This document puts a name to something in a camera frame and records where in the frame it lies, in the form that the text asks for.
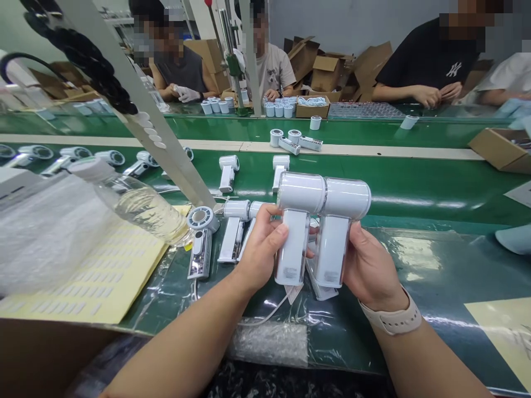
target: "white pole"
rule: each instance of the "white pole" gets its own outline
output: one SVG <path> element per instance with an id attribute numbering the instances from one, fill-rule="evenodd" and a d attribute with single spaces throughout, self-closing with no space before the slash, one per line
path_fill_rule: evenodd
<path id="1" fill-rule="evenodd" d="M 144 129 L 133 122 L 131 117 L 122 120 L 129 131 L 168 173 L 171 180 L 177 184 L 190 202 L 195 206 L 214 208 L 216 202 L 212 194 L 183 151 L 182 145 L 171 131 L 157 105 L 144 88 L 118 42 L 109 32 L 93 2 L 87 0 L 56 0 L 56 2 L 70 25 L 75 27 L 79 33 L 87 36 L 99 48 L 103 57 L 111 63 L 114 68 L 114 76 L 127 90 L 131 101 L 139 111 L 149 114 L 153 128 L 157 131 L 166 148 L 161 149 L 155 146 Z"/>

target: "watch strap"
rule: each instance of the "watch strap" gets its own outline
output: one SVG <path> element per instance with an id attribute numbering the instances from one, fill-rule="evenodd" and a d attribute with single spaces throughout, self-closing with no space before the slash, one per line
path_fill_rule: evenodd
<path id="1" fill-rule="evenodd" d="M 373 311 L 360 302 L 361 309 L 369 322 L 390 336 L 412 332 L 418 329 L 422 323 L 422 315 L 417 305 L 408 291 L 404 289 L 404 286 L 402 286 L 402 289 L 408 295 L 409 299 L 409 307 L 406 310 L 394 312 Z"/>

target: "t-shirt logo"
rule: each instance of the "t-shirt logo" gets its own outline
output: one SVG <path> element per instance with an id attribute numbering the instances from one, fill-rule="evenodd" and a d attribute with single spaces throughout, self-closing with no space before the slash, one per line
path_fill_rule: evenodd
<path id="1" fill-rule="evenodd" d="M 462 66 L 463 66 L 462 62 L 456 62 L 455 64 L 453 64 L 452 69 L 450 69 L 450 72 L 446 74 L 446 77 L 456 77 L 457 71 L 461 69 Z"/>

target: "black cable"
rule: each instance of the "black cable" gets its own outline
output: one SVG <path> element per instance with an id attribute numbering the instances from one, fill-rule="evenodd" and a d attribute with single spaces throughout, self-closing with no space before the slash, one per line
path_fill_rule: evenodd
<path id="1" fill-rule="evenodd" d="M 7 76 L 7 65 L 12 60 L 14 60 L 16 58 L 27 58 L 27 59 L 31 59 L 33 61 L 36 61 L 36 62 L 40 63 L 41 65 L 46 66 L 61 81 L 65 82 L 65 83 L 69 83 L 69 81 L 62 74 L 60 74 L 57 71 L 55 71 L 50 64 L 48 64 L 47 62 L 44 62 L 42 59 L 37 58 L 34 55 L 26 54 L 26 53 L 9 53 L 9 54 L 5 54 L 4 57 L 2 57 L 2 59 L 0 60 L 0 76 L 2 77 L 2 79 L 5 80 L 5 82 L 7 84 L 13 84 L 11 79 Z"/>

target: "plastic water bottle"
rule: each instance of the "plastic water bottle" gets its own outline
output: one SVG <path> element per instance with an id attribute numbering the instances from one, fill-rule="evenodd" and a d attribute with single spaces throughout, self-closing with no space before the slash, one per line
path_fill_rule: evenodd
<path id="1" fill-rule="evenodd" d="M 169 245 L 185 246 L 193 231 L 186 217 L 152 187 L 117 173 L 101 158 L 84 158 L 68 170 L 94 184 L 96 194 L 121 219 L 139 226 Z"/>

